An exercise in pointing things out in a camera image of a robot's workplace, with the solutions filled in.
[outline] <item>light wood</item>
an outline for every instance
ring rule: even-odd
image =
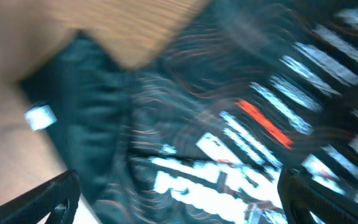
[[[24,119],[20,80],[87,30],[125,67],[146,64],[206,0],[0,0],[0,205],[65,170]]]

